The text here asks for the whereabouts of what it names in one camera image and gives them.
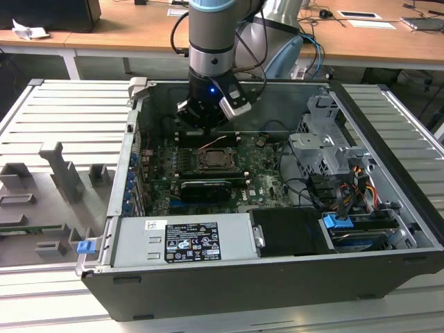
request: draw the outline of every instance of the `wooden desk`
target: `wooden desk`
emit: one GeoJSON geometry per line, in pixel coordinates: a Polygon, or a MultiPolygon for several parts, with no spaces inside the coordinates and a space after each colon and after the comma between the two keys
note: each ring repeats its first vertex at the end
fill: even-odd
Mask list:
{"type": "MultiPolygon", "coordinates": [[[[318,0],[320,6],[328,6],[337,19],[343,19],[337,11],[376,12],[382,20],[398,21],[401,17],[419,17],[419,13],[403,8],[402,0],[318,0]]],[[[437,3],[416,2],[418,10],[426,16],[428,10],[444,11],[437,3]]],[[[404,22],[391,23],[396,30],[377,28],[355,28],[347,21],[325,21],[318,17],[319,8],[301,10],[299,17],[310,17],[319,21],[314,27],[317,41],[324,46],[326,65],[386,67],[386,68],[423,68],[438,65],[444,69],[444,35],[440,33],[411,32],[404,22]]],[[[311,27],[301,26],[307,33],[311,27]]],[[[313,46],[302,48],[301,58],[312,58],[313,46]]]]}
{"type": "MultiPolygon", "coordinates": [[[[128,58],[170,58],[187,62],[172,50],[169,36],[177,17],[168,17],[168,8],[162,3],[135,6],[132,0],[100,0],[102,16],[93,33],[79,34],[50,32],[45,40],[21,40],[10,31],[0,31],[0,47],[9,53],[53,54],[65,60],[71,79],[79,79],[76,66],[78,56],[124,58],[125,72],[130,71],[128,58]]],[[[317,0],[320,6],[329,6],[336,18],[337,10],[376,12],[383,20],[400,17],[419,17],[417,12],[403,8],[403,0],[317,0]]],[[[443,11],[443,5],[416,2],[426,15],[429,9],[443,11]]],[[[318,16],[318,8],[301,10],[300,17],[318,16]]],[[[321,21],[315,27],[317,40],[325,48],[325,65],[384,67],[401,69],[444,70],[444,35],[416,32],[404,23],[392,23],[396,30],[355,28],[347,21],[321,21]]],[[[308,32],[311,28],[302,23],[308,32]]],[[[188,45],[188,20],[181,23],[176,33],[178,46],[188,45]]],[[[308,63],[314,57],[312,45],[303,46],[299,63],[308,63]]]]}

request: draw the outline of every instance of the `blue release tab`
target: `blue release tab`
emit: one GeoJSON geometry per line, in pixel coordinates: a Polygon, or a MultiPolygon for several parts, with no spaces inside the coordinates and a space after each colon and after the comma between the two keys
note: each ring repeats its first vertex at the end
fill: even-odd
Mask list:
{"type": "Polygon", "coordinates": [[[79,255],[89,255],[96,252],[96,241],[79,241],[77,253],[79,255]]]}
{"type": "Polygon", "coordinates": [[[191,0],[190,5],[201,12],[220,12],[235,2],[236,0],[191,0]]]}
{"type": "Polygon", "coordinates": [[[346,220],[338,220],[336,214],[328,214],[323,218],[325,226],[327,229],[330,228],[353,228],[355,225],[352,219],[348,217],[346,220]]]}

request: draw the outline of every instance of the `white table frame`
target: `white table frame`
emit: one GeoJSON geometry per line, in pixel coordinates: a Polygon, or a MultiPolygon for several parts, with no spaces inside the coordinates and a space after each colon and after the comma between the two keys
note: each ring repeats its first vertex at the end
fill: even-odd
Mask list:
{"type": "MultiPolygon", "coordinates": [[[[107,50],[107,49],[75,49],[75,48],[58,48],[58,47],[39,47],[39,46],[6,46],[2,45],[1,49],[5,53],[17,54],[38,54],[47,56],[60,56],[65,62],[69,78],[71,80],[81,80],[82,75],[78,70],[76,60],[78,57],[113,57],[123,59],[123,70],[125,73],[131,73],[129,58],[144,59],[172,59],[187,62],[188,59],[181,58],[173,52],[157,52],[157,51],[125,51],[125,50],[107,50]]],[[[299,67],[307,67],[312,58],[298,58],[296,62],[299,67]]],[[[444,64],[433,65],[426,62],[384,62],[372,60],[346,60],[346,59],[328,59],[326,58],[324,65],[344,66],[344,67],[373,67],[373,68],[393,68],[393,69],[424,69],[444,71],[444,64]]],[[[436,131],[435,136],[438,140],[444,139],[444,124],[436,131]]]]}

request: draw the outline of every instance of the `blue cable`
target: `blue cable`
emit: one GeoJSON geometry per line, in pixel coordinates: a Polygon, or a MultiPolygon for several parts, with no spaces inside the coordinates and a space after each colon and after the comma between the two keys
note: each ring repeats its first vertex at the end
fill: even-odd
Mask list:
{"type": "Polygon", "coordinates": [[[321,48],[319,47],[318,42],[316,42],[315,40],[313,40],[312,38],[310,38],[308,35],[305,35],[304,33],[300,34],[301,36],[303,36],[304,38],[308,39],[313,45],[314,47],[316,47],[316,50],[318,51],[318,55],[319,55],[319,61],[318,61],[318,66],[316,68],[315,73],[313,74],[312,78],[315,78],[316,75],[319,72],[319,69],[321,69],[321,64],[322,64],[322,53],[321,53],[321,48]]]}

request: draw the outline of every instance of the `circuit board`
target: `circuit board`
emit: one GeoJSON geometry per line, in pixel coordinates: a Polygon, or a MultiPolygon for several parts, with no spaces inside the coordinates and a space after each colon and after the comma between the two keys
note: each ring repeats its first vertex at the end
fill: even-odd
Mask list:
{"type": "Polygon", "coordinates": [[[278,171],[275,169],[277,144],[260,141],[259,135],[242,135],[237,147],[225,147],[207,150],[212,160],[204,160],[205,155],[199,148],[180,148],[173,140],[162,140],[150,145],[150,156],[145,161],[146,213],[148,216],[188,215],[188,214],[229,214],[247,212],[256,207],[291,207],[288,190],[283,186],[278,171]],[[221,154],[230,156],[233,163],[231,171],[241,174],[248,172],[242,180],[242,186],[234,186],[230,197],[217,203],[184,203],[181,200],[179,184],[182,181],[178,169],[186,164],[188,169],[197,168],[197,164],[207,167],[225,167],[220,161],[221,154]]]}

